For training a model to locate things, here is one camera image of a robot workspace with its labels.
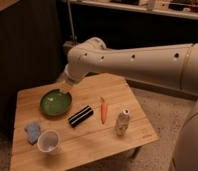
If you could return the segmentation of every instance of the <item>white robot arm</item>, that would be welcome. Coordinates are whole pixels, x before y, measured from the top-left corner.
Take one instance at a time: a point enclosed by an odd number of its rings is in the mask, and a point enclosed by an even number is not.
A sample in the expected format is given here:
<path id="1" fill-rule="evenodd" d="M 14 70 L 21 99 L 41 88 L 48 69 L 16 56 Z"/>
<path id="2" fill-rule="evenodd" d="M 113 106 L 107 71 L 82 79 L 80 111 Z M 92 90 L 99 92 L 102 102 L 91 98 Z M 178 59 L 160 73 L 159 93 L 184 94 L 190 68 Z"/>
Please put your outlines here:
<path id="1" fill-rule="evenodd" d="M 107 49 L 99 38 L 72 48 L 64 78 L 74 84 L 89 72 L 108 72 L 198 95 L 198 44 Z"/>
<path id="2" fill-rule="evenodd" d="M 64 79 L 73 85 L 89 72 L 113 73 L 198 95 L 198 44 L 112 50 L 101 39 L 91 38 L 69 51 Z M 198 171 L 198 101 L 181 130 L 170 170 Z"/>

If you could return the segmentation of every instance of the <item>shelf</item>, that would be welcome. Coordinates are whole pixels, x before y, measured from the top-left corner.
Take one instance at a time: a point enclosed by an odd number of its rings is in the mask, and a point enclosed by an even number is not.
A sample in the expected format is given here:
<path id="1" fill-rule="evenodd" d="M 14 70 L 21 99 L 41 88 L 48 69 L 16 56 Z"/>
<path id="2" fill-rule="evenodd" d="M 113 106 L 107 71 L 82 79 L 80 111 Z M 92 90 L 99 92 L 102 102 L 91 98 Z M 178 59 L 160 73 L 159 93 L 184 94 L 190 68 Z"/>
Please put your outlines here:
<path id="1" fill-rule="evenodd" d="M 98 1 L 90 1 L 90 0 L 70 0 L 71 4 L 78 5 L 86 5 L 86 6 L 94 6 L 100 8 L 107 9 L 116 9 L 123 11 L 131 11 L 131 12 L 140 12 L 147 14 L 155 14 L 155 15 L 163 15 L 177 18 L 186 18 L 192 20 L 198 20 L 198 13 L 193 12 L 183 12 L 183 11 L 175 11 L 175 10 L 161 10 L 161 9 L 152 9 L 148 10 L 145 6 L 137 6 L 137 5 L 129 5 L 129 4 L 121 4 L 121 3 L 113 3 L 113 2 L 98 2 Z"/>

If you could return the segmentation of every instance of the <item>blue sponge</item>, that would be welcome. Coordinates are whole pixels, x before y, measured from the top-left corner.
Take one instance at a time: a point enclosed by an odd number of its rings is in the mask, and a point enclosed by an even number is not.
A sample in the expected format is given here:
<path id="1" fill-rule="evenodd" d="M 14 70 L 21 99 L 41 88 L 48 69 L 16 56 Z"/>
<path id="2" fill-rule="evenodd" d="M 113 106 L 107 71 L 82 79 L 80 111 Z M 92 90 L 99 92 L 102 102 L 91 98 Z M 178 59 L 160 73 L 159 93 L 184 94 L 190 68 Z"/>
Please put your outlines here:
<path id="1" fill-rule="evenodd" d="M 41 134 L 40 125 L 37 122 L 31 122 L 25 127 L 25 131 L 28 134 L 28 142 L 31 145 L 35 144 Z"/>

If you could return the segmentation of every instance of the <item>bottle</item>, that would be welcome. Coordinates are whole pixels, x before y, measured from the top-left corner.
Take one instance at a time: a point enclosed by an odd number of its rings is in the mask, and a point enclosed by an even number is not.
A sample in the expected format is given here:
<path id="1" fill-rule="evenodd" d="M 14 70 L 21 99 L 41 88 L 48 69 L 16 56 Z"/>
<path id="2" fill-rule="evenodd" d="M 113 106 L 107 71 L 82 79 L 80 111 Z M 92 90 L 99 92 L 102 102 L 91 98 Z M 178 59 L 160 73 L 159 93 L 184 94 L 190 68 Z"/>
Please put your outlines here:
<path id="1" fill-rule="evenodd" d="M 116 120 L 115 131 L 118 136 L 124 136 L 130 121 L 130 112 L 128 109 L 123 110 Z"/>

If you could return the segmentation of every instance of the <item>table leg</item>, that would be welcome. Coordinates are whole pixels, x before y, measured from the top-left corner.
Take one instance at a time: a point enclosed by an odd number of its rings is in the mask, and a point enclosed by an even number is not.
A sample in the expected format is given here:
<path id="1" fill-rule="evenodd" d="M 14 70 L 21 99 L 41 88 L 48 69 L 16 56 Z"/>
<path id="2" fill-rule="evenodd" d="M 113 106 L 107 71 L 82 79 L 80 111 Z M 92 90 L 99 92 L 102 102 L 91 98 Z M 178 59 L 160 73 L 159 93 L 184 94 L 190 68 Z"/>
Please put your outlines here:
<path id="1" fill-rule="evenodd" d="M 140 149 L 141 149 L 141 146 L 140 146 L 140 147 L 136 147 L 136 148 L 134 149 L 134 151 L 133 151 L 133 153 L 132 153 L 132 155 L 131 155 L 131 158 L 132 158 L 132 159 L 135 159 L 135 158 L 136 158 L 136 156 L 138 155 Z"/>

